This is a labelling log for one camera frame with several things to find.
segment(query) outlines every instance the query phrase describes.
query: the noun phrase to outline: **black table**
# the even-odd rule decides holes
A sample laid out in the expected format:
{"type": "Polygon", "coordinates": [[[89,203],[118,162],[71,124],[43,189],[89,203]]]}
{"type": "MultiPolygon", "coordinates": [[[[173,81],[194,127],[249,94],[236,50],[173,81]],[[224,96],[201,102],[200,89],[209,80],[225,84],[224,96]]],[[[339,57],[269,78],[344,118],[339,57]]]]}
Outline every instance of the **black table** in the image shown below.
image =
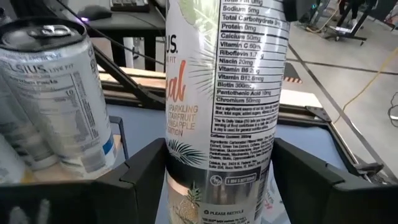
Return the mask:
{"type": "MultiPolygon", "coordinates": [[[[92,4],[110,8],[109,0],[69,1],[68,6],[74,12],[78,12],[83,7],[92,4]]],[[[67,13],[67,16],[70,19],[76,20],[69,13],[67,13]]],[[[123,44],[123,37],[143,37],[145,55],[151,58],[155,58],[156,55],[156,37],[165,35],[164,18],[157,12],[153,5],[150,6],[149,13],[115,12],[111,18],[91,21],[89,24],[120,44],[123,44]]],[[[89,30],[88,34],[90,37],[102,37],[93,30],[89,30]]],[[[111,46],[114,62],[121,67],[125,67],[126,58],[124,55],[124,49],[114,44],[111,46]]],[[[155,62],[145,59],[145,70],[155,71],[155,62]]]]}

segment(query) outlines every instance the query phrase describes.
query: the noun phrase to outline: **gray floor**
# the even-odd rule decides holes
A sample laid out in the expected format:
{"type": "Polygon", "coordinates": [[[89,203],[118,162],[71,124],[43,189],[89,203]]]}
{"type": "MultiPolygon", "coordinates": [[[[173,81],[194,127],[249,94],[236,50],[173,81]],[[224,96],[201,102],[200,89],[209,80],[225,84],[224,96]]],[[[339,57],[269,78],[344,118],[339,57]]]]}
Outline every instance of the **gray floor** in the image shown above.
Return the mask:
{"type": "MultiPolygon", "coordinates": [[[[338,117],[335,106],[342,108],[360,92],[375,76],[375,72],[367,70],[379,70],[383,61],[398,47],[398,35],[394,35],[387,27],[370,19],[365,21],[364,29],[360,30],[358,35],[368,38],[363,46],[360,46],[360,41],[357,40],[327,41],[315,34],[305,32],[300,27],[291,26],[290,45],[314,77],[307,72],[290,50],[287,58],[297,70],[303,83],[285,82],[284,88],[316,94],[328,114],[335,120],[338,117]],[[324,87],[323,91],[322,87],[317,85],[317,81],[324,87]],[[337,105],[333,106],[332,101],[335,101],[337,105]]],[[[143,53],[143,41],[140,47],[141,53],[143,53]]],[[[94,42],[111,57],[109,42],[102,39],[95,39],[94,42]]],[[[163,50],[164,45],[158,43],[157,60],[163,61],[163,50]]],[[[135,60],[134,67],[143,69],[144,60],[142,58],[135,60]]],[[[163,67],[157,65],[157,70],[161,72],[163,67]]],[[[391,170],[398,176],[396,162],[398,129],[391,125],[387,117],[390,100],[398,91],[398,58],[396,57],[384,71],[390,74],[380,75],[368,90],[347,107],[345,113],[353,125],[350,127],[343,119],[340,119],[336,123],[336,128],[348,147],[362,160],[384,162],[387,165],[385,172],[389,174],[391,170]],[[369,151],[364,147],[353,132],[353,127],[364,136],[373,150],[369,151]]]]}

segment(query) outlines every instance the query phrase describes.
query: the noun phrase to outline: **pull tab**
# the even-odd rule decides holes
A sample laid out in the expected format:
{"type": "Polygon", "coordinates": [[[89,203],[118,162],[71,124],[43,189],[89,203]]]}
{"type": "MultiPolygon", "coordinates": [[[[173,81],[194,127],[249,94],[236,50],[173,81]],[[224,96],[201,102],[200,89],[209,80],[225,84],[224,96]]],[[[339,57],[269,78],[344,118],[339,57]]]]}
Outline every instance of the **pull tab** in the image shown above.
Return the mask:
{"type": "Polygon", "coordinates": [[[65,37],[72,35],[72,31],[64,25],[45,25],[41,28],[33,29],[29,32],[31,37],[65,37]]]}

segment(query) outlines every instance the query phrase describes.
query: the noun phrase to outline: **yellow cable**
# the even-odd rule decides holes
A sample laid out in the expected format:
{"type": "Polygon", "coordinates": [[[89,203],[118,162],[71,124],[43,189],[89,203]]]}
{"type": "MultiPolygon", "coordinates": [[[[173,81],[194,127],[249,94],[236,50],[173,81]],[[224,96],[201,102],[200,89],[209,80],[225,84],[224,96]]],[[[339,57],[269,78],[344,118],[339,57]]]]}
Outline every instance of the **yellow cable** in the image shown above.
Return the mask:
{"type": "Polygon", "coordinates": [[[333,18],[333,16],[335,16],[337,11],[338,11],[338,9],[335,10],[335,12],[329,17],[329,19],[325,22],[325,24],[321,28],[319,28],[317,30],[311,30],[311,28],[306,27],[305,30],[310,31],[311,33],[314,33],[314,34],[316,34],[317,32],[320,32],[328,24],[328,22],[331,20],[331,18],[333,18]]]}
{"type": "MultiPolygon", "coordinates": [[[[346,107],[352,103],[355,99],[357,99],[359,96],[362,95],[363,92],[365,92],[366,89],[368,89],[368,87],[373,83],[373,81],[384,71],[384,69],[386,68],[386,66],[390,63],[390,61],[396,56],[398,55],[398,47],[390,54],[390,56],[388,56],[388,58],[383,62],[383,64],[381,65],[379,71],[376,73],[376,75],[372,78],[372,80],[369,81],[369,83],[352,99],[349,100],[348,103],[346,103],[343,107],[343,112],[345,111],[346,107]]],[[[336,119],[335,122],[333,122],[333,124],[336,124],[337,121],[341,118],[341,115],[339,115],[339,117],[336,119]]]]}

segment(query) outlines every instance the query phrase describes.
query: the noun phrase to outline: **white packaging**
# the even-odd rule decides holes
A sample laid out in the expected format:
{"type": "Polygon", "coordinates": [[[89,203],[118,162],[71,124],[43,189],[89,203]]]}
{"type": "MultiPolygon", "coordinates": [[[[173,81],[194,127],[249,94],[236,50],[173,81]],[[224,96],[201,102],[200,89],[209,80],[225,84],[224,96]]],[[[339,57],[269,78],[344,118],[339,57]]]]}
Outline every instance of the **white packaging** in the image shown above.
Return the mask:
{"type": "Polygon", "coordinates": [[[113,166],[113,135],[88,37],[37,53],[0,49],[0,62],[13,93],[64,168],[94,179],[113,166]]]}
{"type": "Polygon", "coordinates": [[[58,158],[34,127],[0,74],[0,133],[32,170],[47,168],[58,158]]]}
{"type": "Polygon", "coordinates": [[[170,0],[169,198],[178,223],[259,223],[290,24],[273,0],[170,0]]]}
{"type": "Polygon", "coordinates": [[[0,184],[21,184],[32,181],[31,171],[6,139],[0,135],[0,184]]]}

